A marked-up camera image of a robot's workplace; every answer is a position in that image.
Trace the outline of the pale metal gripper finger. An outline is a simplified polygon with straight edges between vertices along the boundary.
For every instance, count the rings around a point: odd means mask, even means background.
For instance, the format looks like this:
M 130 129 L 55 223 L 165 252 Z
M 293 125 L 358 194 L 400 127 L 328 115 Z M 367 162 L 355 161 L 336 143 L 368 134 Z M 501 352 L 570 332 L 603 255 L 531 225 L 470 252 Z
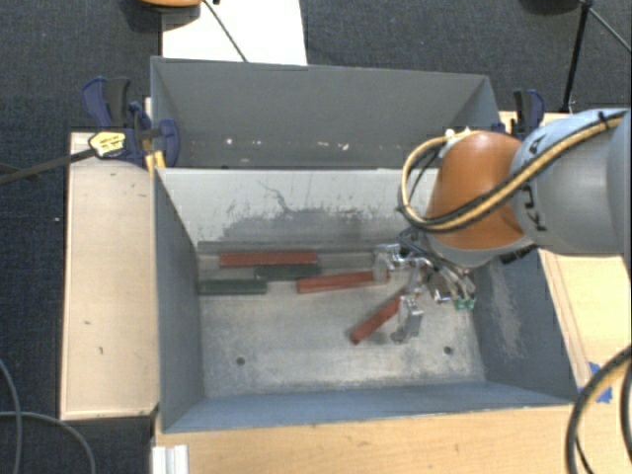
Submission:
M 420 334 L 424 311 L 414 295 L 403 295 L 397 311 L 397 328 L 390 339 L 395 344 L 404 344 Z
M 390 272 L 395 269 L 397 254 L 397 244 L 380 244 L 374 247 L 372 275 L 376 283 L 383 284 L 390 279 Z

